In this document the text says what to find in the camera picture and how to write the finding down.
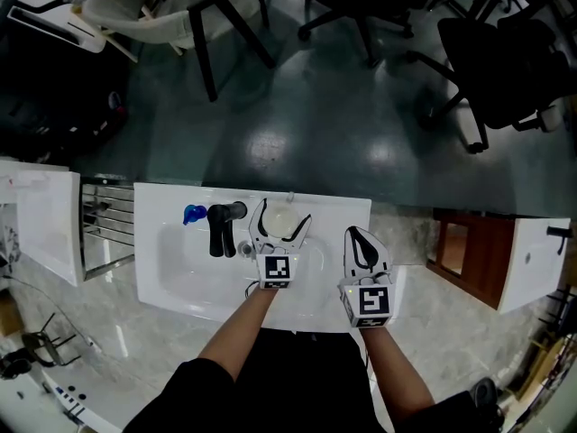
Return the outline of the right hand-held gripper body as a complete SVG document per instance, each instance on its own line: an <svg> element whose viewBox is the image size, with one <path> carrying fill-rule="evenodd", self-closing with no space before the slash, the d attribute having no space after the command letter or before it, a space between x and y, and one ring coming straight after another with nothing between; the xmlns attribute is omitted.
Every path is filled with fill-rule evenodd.
<svg viewBox="0 0 577 433"><path fill-rule="evenodd" d="M351 327L384 327L393 317L396 284L387 272L344 278L338 289Z"/></svg>

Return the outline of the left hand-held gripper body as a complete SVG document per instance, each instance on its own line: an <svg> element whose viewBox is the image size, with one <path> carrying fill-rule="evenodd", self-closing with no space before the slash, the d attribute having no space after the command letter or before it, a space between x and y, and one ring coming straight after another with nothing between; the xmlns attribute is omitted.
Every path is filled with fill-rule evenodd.
<svg viewBox="0 0 577 433"><path fill-rule="evenodd" d="M300 246L292 241L253 242L259 286L262 290L286 289L297 276Z"/></svg>

